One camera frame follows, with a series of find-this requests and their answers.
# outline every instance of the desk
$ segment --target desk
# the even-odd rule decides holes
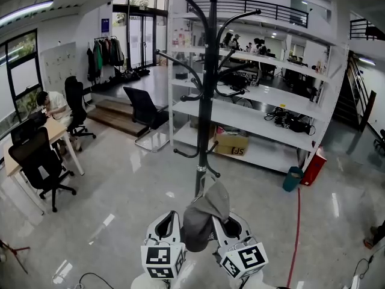
[[[72,145],[71,145],[71,142],[70,142],[70,138],[69,138],[69,135],[67,133],[67,128],[63,124],[57,122],[52,117],[47,119],[47,122],[44,124],[44,127],[48,131],[48,138],[49,138],[49,142],[51,144],[54,143],[55,141],[57,141],[59,138],[63,137],[64,141],[66,142],[67,148],[68,148],[68,150],[69,150],[69,152],[71,154],[71,157],[72,157],[73,161],[75,162],[76,167],[79,170],[79,173],[81,175],[83,175],[84,174],[83,168],[81,167],[81,165],[79,163],[79,160],[76,157],[75,151],[72,148]],[[15,162],[15,160],[8,153],[8,150],[9,150],[9,148],[11,146],[12,146],[12,140],[9,140],[3,146],[3,149],[4,149],[5,172],[7,173],[7,176],[10,177],[16,185],[19,185],[23,189],[23,191],[34,202],[34,204],[36,206],[38,206],[39,208],[40,208],[40,206],[42,206],[43,208],[40,208],[40,209],[41,210],[45,210],[45,206],[40,204],[41,203],[40,198],[29,187],[28,188],[24,188],[20,184],[20,182],[16,179],[15,176],[17,174],[19,174],[22,177],[22,179],[25,182],[27,182],[27,180],[24,177],[24,175],[20,174],[20,170],[22,169],[22,167],[17,162]]]

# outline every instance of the man sitting at desk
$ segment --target man sitting at desk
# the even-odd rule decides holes
[[[72,110],[68,106],[68,103],[64,96],[59,92],[45,92],[41,91],[36,97],[36,103],[39,106],[44,106],[47,110],[46,116],[53,117],[56,121],[63,124],[66,128],[71,124],[73,117],[71,116]],[[74,138],[70,135],[70,141],[73,143],[74,148],[79,151],[81,148],[78,138]],[[65,153],[64,144],[60,143],[60,152]]]

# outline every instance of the black coat rack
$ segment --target black coat rack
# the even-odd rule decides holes
[[[207,169],[210,172],[212,172],[217,178],[221,176],[220,173],[216,172],[213,168],[210,167],[208,163],[208,158],[207,158],[207,155],[210,154],[218,144],[218,142],[215,141],[213,146],[210,149],[208,147],[214,91],[218,93],[220,96],[224,96],[228,98],[231,98],[236,95],[243,95],[245,93],[244,90],[240,90],[229,94],[221,93],[218,91],[217,83],[224,75],[253,66],[253,63],[249,62],[249,63],[244,63],[240,66],[236,66],[231,69],[226,69],[220,72],[223,64],[227,60],[229,60],[229,58],[235,53],[235,50],[231,50],[229,54],[221,61],[221,63],[218,64],[222,33],[226,29],[226,26],[228,26],[234,20],[249,16],[249,15],[260,14],[260,10],[257,9],[255,11],[239,14],[230,18],[223,24],[223,26],[220,28],[217,34],[217,1],[218,0],[210,0],[210,10],[209,10],[208,19],[206,18],[205,14],[202,12],[200,7],[193,0],[186,0],[186,1],[191,6],[189,10],[198,16],[198,18],[202,21],[203,27],[205,29],[206,44],[205,44],[205,68],[203,70],[203,83],[199,79],[197,73],[191,67],[189,67],[189,65],[179,61],[178,59],[175,59],[170,55],[164,54],[159,49],[156,50],[156,53],[188,69],[194,76],[194,78],[191,79],[191,82],[199,90],[199,95],[197,96],[183,95],[180,98],[182,102],[199,100],[199,125],[198,125],[198,136],[197,136],[198,137],[197,151],[193,155],[188,155],[184,152],[179,151],[178,149],[174,149],[175,153],[181,154],[187,158],[194,158],[199,155],[199,164],[197,166],[197,177],[196,177],[196,188],[195,188],[195,196],[197,196],[200,190],[201,179],[206,174]]]

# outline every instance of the white t-shirt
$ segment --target white t-shirt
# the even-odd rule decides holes
[[[67,119],[71,116],[71,113],[72,113],[71,108],[68,106],[66,99],[61,93],[48,92],[48,98],[49,98],[50,110],[66,107],[66,110],[64,110],[62,113],[55,113],[53,115],[55,120],[60,121],[61,119],[64,120],[64,118]]]

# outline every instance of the ceiling light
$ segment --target ceiling light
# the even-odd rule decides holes
[[[12,60],[15,60],[17,58],[19,58],[19,55],[15,55],[13,58],[8,59],[8,62],[12,61]]]
[[[52,3],[54,3],[54,1],[50,0],[50,1],[42,2],[42,3],[30,5],[29,7],[24,7],[24,8],[21,8],[20,10],[13,12],[13,13],[5,15],[5,16],[0,18],[0,26],[4,25],[7,22],[10,22],[16,18],[22,17],[26,14],[29,14],[29,13],[32,13],[35,11],[39,11],[39,10],[42,10],[44,8],[48,8],[52,5]]]
[[[24,48],[24,46],[21,46],[11,52],[8,53],[8,55],[11,55],[11,54],[14,54],[16,51],[19,51],[20,49]],[[5,55],[3,55],[2,57],[0,57],[0,60],[3,60],[5,58]]]
[[[365,63],[369,63],[371,65],[375,65],[375,63],[372,60],[369,60],[369,59],[359,58],[359,60],[362,61],[362,62],[365,62]]]

